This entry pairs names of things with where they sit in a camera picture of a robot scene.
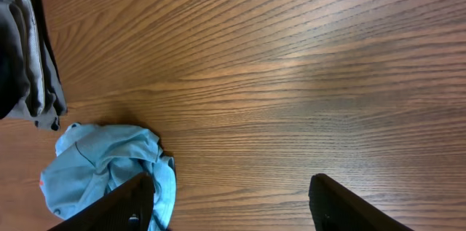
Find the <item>light blue printed t-shirt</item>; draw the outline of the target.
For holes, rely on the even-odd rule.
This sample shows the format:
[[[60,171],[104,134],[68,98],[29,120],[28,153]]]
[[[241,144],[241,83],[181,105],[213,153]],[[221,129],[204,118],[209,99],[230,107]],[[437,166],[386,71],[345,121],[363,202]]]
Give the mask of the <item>light blue printed t-shirt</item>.
[[[150,230],[166,230],[176,196],[175,161],[159,137],[136,125],[74,123],[55,144],[56,158],[41,172],[50,212],[67,220],[139,173],[154,182]]]

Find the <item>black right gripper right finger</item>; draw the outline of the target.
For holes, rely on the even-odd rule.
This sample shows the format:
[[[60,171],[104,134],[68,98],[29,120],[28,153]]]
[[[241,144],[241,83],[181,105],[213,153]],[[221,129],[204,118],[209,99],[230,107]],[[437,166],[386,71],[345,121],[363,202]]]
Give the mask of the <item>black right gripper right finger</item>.
[[[411,231],[324,173],[311,178],[309,209],[317,231]]]

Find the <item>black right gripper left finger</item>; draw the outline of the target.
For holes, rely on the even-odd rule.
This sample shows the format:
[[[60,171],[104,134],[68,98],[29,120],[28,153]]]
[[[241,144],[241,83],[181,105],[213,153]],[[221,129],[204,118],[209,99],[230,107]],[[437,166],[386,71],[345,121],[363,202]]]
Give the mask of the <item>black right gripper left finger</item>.
[[[139,173],[50,231],[147,231],[154,193],[150,175]]]

